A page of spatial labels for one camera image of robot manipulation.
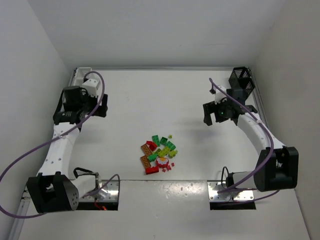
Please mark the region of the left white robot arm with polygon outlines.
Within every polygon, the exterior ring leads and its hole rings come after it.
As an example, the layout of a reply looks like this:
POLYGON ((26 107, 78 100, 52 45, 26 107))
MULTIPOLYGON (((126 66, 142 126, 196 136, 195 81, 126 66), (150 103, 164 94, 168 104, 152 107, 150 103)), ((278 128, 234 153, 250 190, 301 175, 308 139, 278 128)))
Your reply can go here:
POLYGON ((82 121, 87 116, 106 117, 107 94, 103 87, 88 83, 65 87, 53 114, 53 142, 43 165, 26 183, 39 214, 74 211, 80 198, 100 187, 98 173, 83 170, 69 178, 69 164, 82 121))

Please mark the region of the green sloped lego brick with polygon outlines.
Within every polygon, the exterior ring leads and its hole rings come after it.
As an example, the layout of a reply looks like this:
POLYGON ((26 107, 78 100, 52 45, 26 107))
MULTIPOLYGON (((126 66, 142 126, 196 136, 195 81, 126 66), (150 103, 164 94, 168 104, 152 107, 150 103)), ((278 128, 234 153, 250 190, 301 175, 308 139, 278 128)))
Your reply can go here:
POLYGON ((171 141, 166 143, 166 147, 168 147, 171 151, 176 149, 176 146, 171 141))

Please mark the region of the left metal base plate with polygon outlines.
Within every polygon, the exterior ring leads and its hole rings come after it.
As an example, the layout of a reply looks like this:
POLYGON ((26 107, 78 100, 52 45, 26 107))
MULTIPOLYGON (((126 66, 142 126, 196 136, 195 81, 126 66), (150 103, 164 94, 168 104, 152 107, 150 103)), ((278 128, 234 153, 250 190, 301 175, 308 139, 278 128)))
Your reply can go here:
POLYGON ((82 197, 80 202, 117 203, 119 200, 119 181, 111 180, 97 194, 82 197))

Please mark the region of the black slotted container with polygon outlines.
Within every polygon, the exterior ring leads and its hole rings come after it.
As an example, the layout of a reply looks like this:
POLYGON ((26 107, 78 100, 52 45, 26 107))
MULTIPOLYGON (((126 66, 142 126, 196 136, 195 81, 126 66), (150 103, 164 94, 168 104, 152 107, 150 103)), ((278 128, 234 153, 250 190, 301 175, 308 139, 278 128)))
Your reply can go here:
POLYGON ((244 66, 234 67, 228 82, 231 88, 243 89, 246 94, 246 99, 255 89, 255 84, 252 79, 250 69, 244 66))

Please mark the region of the green curved lego piece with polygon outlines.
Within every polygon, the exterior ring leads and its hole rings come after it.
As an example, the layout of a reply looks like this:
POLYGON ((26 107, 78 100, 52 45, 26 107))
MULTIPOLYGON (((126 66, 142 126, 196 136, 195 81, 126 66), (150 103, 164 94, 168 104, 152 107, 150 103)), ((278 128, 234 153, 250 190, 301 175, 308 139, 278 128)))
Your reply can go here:
POLYGON ((157 159, 158 155, 156 153, 149 155, 147 158, 149 162, 153 162, 157 159))

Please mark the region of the metal base plate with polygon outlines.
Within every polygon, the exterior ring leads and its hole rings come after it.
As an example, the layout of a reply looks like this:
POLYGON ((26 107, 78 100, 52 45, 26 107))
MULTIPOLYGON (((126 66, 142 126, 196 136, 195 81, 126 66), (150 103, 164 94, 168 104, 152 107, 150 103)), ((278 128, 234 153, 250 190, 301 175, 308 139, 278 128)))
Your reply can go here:
POLYGON ((218 181, 208 181, 207 188, 209 201, 213 203, 244 202, 254 200, 255 198, 252 190, 237 190, 232 192, 218 193, 218 191, 222 191, 225 186, 225 182, 221 183, 218 181))
POLYGON ((119 200, 119 181, 111 180, 97 194, 82 197, 80 202, 117 203, 119 200))

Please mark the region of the lower brown lego brick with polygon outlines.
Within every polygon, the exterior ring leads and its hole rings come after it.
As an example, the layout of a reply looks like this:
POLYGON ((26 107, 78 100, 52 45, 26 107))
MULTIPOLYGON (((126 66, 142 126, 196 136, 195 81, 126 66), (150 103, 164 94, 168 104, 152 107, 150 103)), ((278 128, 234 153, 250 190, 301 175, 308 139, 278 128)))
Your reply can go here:
POLYGON ((143 165, 143 167, 144 167, 145 169, 148 169, 148 168, 151 167, 150 161, 149 161, 149 159, 148 159, 147 156, 145 156, 145 155, 142 156, 142 157, 140 158, 140 160, 141 160, 142 165, 143 165))

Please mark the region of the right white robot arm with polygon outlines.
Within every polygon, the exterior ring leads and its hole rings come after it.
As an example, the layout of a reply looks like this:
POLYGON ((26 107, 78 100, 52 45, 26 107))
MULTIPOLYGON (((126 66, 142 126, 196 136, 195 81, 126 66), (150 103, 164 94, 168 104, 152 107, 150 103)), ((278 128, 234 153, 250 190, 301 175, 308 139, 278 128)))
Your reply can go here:
POLYGON ((256 166, 251 171, 232 172, 225 180, 223 193, 238 189, 260 192, 294 189, 298 184, 299 152, 278 140, 262 122, 253 105, 246 104, 245 91, 222 86, 210 90, 214 101, 203 104, 204 123, 231 120, 241 129, 258 153, 256 166))

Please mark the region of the lime lego with stud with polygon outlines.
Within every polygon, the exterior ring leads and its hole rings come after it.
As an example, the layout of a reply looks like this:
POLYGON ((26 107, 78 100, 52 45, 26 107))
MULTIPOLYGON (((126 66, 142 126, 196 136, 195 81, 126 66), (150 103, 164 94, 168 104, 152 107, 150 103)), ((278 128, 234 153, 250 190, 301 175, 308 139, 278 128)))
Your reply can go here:
POLYGON ((177 155, 177 153, 178 153, 177 150, 172 150, 172 151, 170 151, 170 152, 168 153, 168 155, 169 155, 170 158, 173 158, 173 157, 175 157, 175 156, 177 155))

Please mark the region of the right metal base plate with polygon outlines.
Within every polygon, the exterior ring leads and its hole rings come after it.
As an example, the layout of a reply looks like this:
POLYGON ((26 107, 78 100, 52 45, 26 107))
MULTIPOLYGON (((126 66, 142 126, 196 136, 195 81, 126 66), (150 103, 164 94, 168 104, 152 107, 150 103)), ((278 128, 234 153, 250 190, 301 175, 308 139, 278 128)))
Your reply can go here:
POLYGON ((225 182, 221 183, 218 181, 208 181, 207 188, 209 201, 213 203, 244 202, 254 200, 255 198, 252 190, 237 190, 232 192, 218 193, 218 191, 222 191, 225 186, 225 182))

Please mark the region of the red roof lego piece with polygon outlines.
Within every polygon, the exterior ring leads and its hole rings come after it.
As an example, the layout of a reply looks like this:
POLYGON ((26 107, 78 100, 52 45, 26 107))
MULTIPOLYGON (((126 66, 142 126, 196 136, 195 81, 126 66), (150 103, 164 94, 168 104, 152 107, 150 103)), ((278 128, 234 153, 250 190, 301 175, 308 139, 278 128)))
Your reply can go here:
POLYGON ((158 145, 153 141, 147 141, 146 144, 148 145, 151 151, 155 151, 158 147, 158 145))

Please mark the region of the white slotted container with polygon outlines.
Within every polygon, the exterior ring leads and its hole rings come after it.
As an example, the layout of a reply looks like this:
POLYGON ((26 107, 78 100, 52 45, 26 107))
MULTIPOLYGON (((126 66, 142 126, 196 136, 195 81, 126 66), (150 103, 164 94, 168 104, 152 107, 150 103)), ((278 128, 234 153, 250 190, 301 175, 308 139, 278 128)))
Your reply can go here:
POLYGON ((88 72, 91 72, 92 68, 91 67, 79 67, 75 70, 73 80, 72 80, 72 85, 73 86, 81 86, 84 83, 84 78, 85 75, 88 72))

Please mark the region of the green 2x4 lego plate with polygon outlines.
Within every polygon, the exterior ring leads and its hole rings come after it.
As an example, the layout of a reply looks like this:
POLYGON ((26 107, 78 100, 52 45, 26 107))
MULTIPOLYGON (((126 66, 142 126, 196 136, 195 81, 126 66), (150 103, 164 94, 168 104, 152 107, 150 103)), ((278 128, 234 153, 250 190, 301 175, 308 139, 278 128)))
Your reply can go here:
POLYGON ((160 139, 158 135, 153 135, 152 136, 152 141, 159 147, 161 145, 160 139))

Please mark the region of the red round flower lego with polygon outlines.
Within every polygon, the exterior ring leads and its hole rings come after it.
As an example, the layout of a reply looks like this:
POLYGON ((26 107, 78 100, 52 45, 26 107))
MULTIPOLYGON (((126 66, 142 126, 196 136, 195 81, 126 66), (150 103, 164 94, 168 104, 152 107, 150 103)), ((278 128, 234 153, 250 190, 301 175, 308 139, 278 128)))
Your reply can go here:
POLYGON ((156 160, 155 160, 155 164, 156 166, 158 166, 159 168, 166 168, 169 164, 170 164, 170 161, 168 158, 166 157, 158 157, 156 160))

